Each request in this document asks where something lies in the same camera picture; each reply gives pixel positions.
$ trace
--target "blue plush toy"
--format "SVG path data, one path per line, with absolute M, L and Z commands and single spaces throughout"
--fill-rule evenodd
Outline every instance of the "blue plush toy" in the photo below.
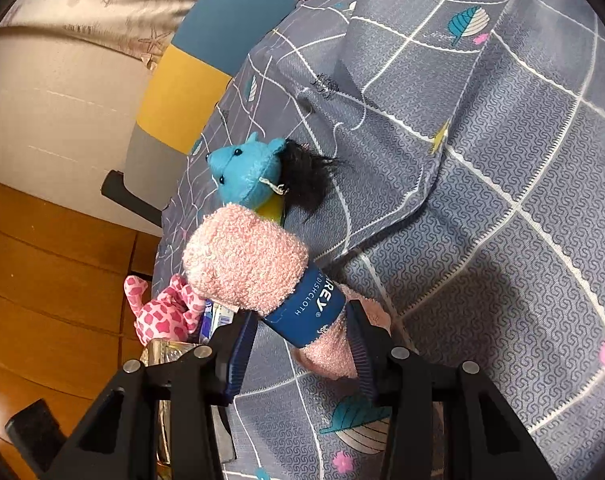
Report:
M 330 189 L 330 169 L 337 160 L 316 155 L 291 139 L 247 142 L 208 153 L 207 164 L 225 204 L 236 203 L 278 222 L 290 206 L 309 215 Z
M 218 183 L 222 202 L 258 209 L 273 193 L 284 194 L 284 186 L 278 184 L 282 172 L 278 155 L 286 143 L 285 139 L 259 142 L 254 132 L 244 144 L 209 153 L 207 164 Z

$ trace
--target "plush toy head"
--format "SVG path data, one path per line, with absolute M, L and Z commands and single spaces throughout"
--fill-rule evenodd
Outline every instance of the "plush toy head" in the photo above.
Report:
M 285 139 L 268 144 L 252 133 L 244 144 L 225 146 L 207 155 L 207 165 L 218 183 L 218 193 L 225 204 L 235 203 L 257 209 L 273 194 L 282 171 L 279 153 Z

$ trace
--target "white wall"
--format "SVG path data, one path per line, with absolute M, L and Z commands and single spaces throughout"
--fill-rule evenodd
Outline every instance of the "white wall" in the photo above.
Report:
M 0 182 L 133 229 L 160 229 L 100 195 L 122 170 L 151 77 L 131 57 L 28 29 L 0 30 Z

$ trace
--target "gray checkered bed sheet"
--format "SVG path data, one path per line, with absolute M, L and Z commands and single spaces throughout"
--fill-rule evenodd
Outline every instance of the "gray checkered bed sheet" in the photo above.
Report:
M 480 363 L 559 478 L 603 460 L 605 28 L 584 0 L 300 2 L 194 147 L 155 292 L 220 205 L 204 154 L 253 131 L 349 161 L 321 210 L 286 228 L 385 305 L 398 340 Z M 349 406 L 360 418 L 345 422 Z M 262 326 L 230 408 L 227 478 L 374 479 L 383 415 Z

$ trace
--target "rolled pink towel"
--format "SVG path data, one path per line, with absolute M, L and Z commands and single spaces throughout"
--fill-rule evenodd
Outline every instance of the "rolled pink towel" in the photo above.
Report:
M 329 280 L 295 235 L 240 205 L 204 219 L 183 264 L 196 293 L 235 310 L 257 311 L 299 349 L 295 354 L 304 367 L 327 378 L 356 377 L 346 301 L 360 300 L 372 324 L 387 331 L 391 325 L 380 303 Z

